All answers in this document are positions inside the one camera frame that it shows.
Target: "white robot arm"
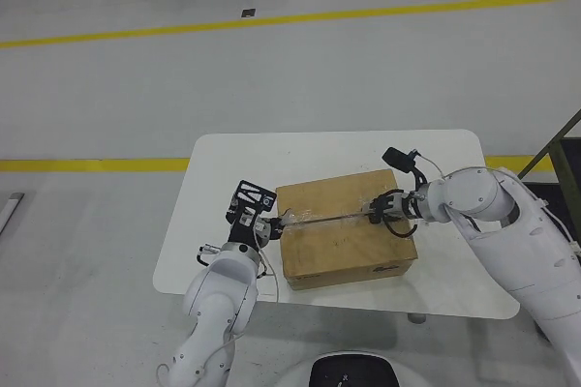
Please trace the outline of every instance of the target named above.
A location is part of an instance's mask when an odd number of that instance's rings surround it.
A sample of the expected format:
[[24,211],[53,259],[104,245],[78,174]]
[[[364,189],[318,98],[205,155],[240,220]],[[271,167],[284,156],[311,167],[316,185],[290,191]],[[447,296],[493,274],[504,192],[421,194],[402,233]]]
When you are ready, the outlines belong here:
[[[169,387],[223,387],[234,358],[234,341],[242,336],[258,297],[256,279],[260,247],[282,233],[279,218],[261,219],[270,211],[276,194],[248,182],[239,184],[227,220],[229,240],[221,249],[204,245],[197,260],[206,269],[190,284],[183,312],[198,322],[194,332],[172,357]],[[203,253],[216,254],[211,263]]]
[[[388,152],[383,159],[394,167],[413,158],[413,152]],[[413,172],[402,164],[402,170]],[[516,175],[506,169],[464,168],[382,202],[387,204],[381,211],[394,218],[453,222],[489,275],[553,344],[568,385],[581,386],[581,266],[574,243],[555,227],[546,203]],[[501,221],[503,228],[481,232],[473,219]]]

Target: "metal pole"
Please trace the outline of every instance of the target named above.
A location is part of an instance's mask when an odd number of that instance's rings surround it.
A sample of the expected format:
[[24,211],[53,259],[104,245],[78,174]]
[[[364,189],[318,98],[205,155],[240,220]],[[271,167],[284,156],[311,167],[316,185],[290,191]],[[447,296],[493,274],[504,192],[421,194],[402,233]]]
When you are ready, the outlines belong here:
[[530,170],[532,170],[532,168],[538,164],[538,162],[540,160],[542,160],[542,158],[549,153],[549,148],[551,147],[551,145],[555,144],[556,142],[559,142],[562,138],[564,138],[564,136],[570,132],[570,130],[572,128],[574,128],[575,125],[577,125],[579,123],[579,121],[581,121],[581,108],[579,109],[579,111],[576,112],[575,115],[572,116],[572,118],[570,118],[570,120],[568,122],[566,122],[566,124],[564,125],[564,127],[553,136],[553,138],[551,138],[551,140],[549,141],[548,144],[546,144],[544,146],[544,148],[542,148],[542,150],[540,152],[538,152],[537,155],[535,155],[535,157],[530,161],[529,164],[527,164],[527,166],[525,168],[523,168],[523,170],[521,171],[521,173],[519,173],[519,179],[522,179],[525,175],[527,175]]

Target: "brown cardboard box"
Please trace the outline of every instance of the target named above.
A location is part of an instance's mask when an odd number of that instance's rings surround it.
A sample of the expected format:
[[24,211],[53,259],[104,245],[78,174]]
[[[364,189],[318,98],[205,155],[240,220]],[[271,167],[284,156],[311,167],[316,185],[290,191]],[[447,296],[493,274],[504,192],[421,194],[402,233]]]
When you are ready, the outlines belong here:
[[[396,188],[389,169],[280,187],[278,213],[294,222],[348,215]],[[408,232],[408,221],[394,229]],[[403,275],[417,259],[412,239],[393,236],[367,217],[288,226],[281,240],[284,277],[294,290]]]

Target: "yellow floor line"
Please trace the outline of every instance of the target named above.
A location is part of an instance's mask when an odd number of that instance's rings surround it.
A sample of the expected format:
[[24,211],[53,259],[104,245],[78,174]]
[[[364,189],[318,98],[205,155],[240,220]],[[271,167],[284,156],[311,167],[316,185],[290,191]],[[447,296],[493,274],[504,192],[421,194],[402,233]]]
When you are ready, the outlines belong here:
[[[532,156],[487,156],[486,165],[520,172]],[[183,172],[189,159],[0,160],[0,172]],[[548,157],[532,172],[553,170]]]
[[0,160],[0,172],[183,172],[189,159]]
[[549,3],[552,1],[553,0],[471,0],[454,3],[441,3],[441,4],[437,3],[437,4],[424,4],[393,8],[379,8],[374,10],[335,11],[308,15],[287,15],[264,18],[249,18],[233,21],[222,21],[216,23],[174,25],[168,27],[147,28],[130,31],[101,32],[95,34],[70,35],[53,38],[30,39],[23,41],[0,42],[0,49],[24,47],[31,45],[61,45],[76,42],[90,42],[108,39],[142,38],[156,35],[187,34],[191,32],[228,30],[236,28],[259,27],[265,25],[304,23],[309,21],[320,21],[320,20],[337,20],[337,19],[363,18],[375,16],[413,15],[413,14],[431,14],[454,11],[468,11],[485,8],[498,8],[538,3]]

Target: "white table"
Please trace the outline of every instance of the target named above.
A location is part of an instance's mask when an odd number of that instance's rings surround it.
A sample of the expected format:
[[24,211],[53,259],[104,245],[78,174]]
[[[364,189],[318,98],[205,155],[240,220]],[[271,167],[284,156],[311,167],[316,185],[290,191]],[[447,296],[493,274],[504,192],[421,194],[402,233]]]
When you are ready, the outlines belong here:
[[[288,184],[384,169],[388,166],[381,156],[388,146],[403,152],[417,148],[445,173],[484,165],[477,137],[464,130],[201,137],[157,262],[155,288],[184,294],[202,269],[196,262],[198,248],[226,242],[229,224],[224,215],[240,180],[274,191]],[[438,178],[434,167],[420,159],[417,164],[429,181]],[[401,188],[413,188],[411,175],[397,170],[394,174]],[[265,251],[280,276],[283,303],[498,319],[517,314],[519,304],[489,277],[452,224],[422,222],[413,238],[418,260],[402,277],[302,291],[291,290],[282,276],[279,242],[269,243]],[[271,277],[259,280],[258,288],[260,301],[275,300]]]

